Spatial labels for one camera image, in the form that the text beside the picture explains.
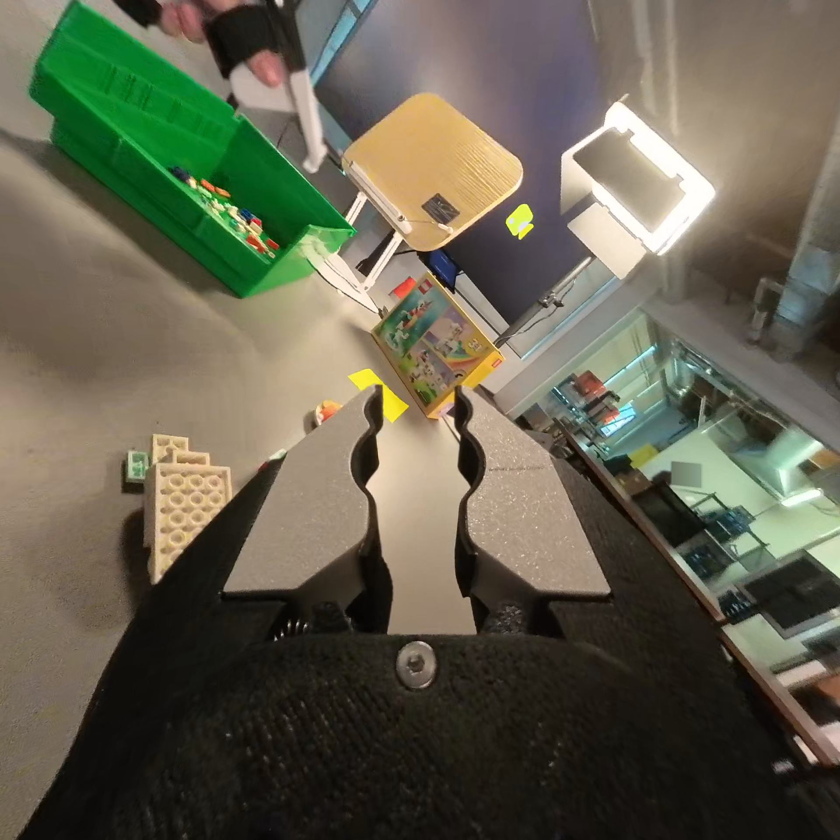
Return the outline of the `green plastic bin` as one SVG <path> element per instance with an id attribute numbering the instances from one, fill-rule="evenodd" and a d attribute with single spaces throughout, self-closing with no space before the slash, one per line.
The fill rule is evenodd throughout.
<path id="1" fill-rule="evenodd" d="M 29 93 L 52 143 L 240 298 L 316 272 L 350 291 L 328 258 L 351 224 L 245 115 L 120 26 L 71 2 L 42 49 Z M 228 190 L 279 245 L 250 250 L 167 171 Z"/>

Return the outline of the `white lego build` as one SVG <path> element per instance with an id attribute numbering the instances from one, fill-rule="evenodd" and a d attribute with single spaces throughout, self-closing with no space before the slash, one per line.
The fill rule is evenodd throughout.
<path id="1" fill-rule="evenodd" d="M 187 437 L 153 434 L 143 480 L 143 546 L 150 582 L 159 583 L 230 502 L 230 468 L 194 451 Z"/>

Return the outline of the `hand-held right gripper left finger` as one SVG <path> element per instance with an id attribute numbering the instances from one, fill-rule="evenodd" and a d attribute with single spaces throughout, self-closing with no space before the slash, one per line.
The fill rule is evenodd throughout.
<path id="1" fill-rule="evenodd" d="M 370 385 L 281 460 L 224 585 L 240 600 L 276 597 L 300 614 L 335 602 L 352 616 L 389 616 L 392 577 L 375 500 L 383 387 Z"/>

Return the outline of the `yellow paper sheet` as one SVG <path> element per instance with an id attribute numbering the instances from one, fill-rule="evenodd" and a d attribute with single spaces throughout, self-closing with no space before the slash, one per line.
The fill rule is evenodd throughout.
<path id="1" fill-rule="evenodd" d="M 378 385 L 382 391 L 383 416 L 389 423 L 394 423 L 408 408 L 408 404 L 394 393 L 372 369 L 362 369 L 348 375 L 351 383 L 359 390 Z"/>

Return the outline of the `gray computer monitor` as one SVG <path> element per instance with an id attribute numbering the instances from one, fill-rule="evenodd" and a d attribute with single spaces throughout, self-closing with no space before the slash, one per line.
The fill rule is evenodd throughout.
<path id="1" fill-rule="evenodd" d="M 736 590 L 783 638 L 838 618 L 838 575 L 805 550 L 745 577 Z"/>

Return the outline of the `bright studio light panel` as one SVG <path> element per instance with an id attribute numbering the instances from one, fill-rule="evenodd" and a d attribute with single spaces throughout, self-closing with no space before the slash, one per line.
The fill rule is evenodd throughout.
<path id="1" fill-rule="evenodd" d="M 561 155 L 560 213 L 619 280 L 665 256 L 715 198 L 713 184 L 625 98 Z"/>

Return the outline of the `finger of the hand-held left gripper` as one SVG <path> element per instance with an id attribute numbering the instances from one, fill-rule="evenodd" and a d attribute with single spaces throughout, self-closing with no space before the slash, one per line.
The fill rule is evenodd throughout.
<path id="1" fill-rule="evenodd" d="M 327 157 L 319 102 L 314 95 L 312 81 L 306 67 L 290 73 L 290 94 L 306 146 L 302 165 L 306 172 L 317 173 Z"/>

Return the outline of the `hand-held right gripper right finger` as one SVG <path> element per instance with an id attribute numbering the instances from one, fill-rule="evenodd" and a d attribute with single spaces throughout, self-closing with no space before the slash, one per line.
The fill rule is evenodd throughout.
<path id="1" fill-rule="evenodd" d="M 554 458 L 481 394 L 455 389 L 455 573 L 474 621 L 513 604 L 533 623 L 552 602 L 606 602 L 612 589 Z"/>

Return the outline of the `colourful lego set box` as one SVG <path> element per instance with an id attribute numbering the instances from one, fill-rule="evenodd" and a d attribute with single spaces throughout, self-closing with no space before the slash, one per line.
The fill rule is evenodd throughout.
<path id="1" fill-rule="evenodd" d="M 428 419 L 448 411 L 457 386 L 476 388 L 505 361 L 430 272 L 384 315 L 371 336 Z"/>

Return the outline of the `wooden book stand white base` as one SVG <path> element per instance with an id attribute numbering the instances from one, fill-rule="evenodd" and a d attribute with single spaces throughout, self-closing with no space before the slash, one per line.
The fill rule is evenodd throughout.
<path id="1" fill-rule="evenodd" d="M 345 219 L 371 205 L 391 233 L 366 274 L 328 258 L 360 300 L 401 245 L 430 253 L 449 245 L 519 189 L 523 166 L 478 125 L 433 93 L 405 100 L 343 153 L 357 194 Z"/>

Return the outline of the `pile of lego bricks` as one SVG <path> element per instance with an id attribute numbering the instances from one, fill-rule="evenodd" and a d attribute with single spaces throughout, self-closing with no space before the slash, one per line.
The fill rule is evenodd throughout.
<path id="1" fill-rule="evenodd" d="M 270 262 L 277 259 L 280 247 L 268 236 L 261 219 L 248 209 L 235 205 L 228 190 L 204 178 L 196 178 L 193 173 L 178 165 L 168 167 L 167 171 L 192 190 L 205 211 L 226 226 L 250 250 Z"/>

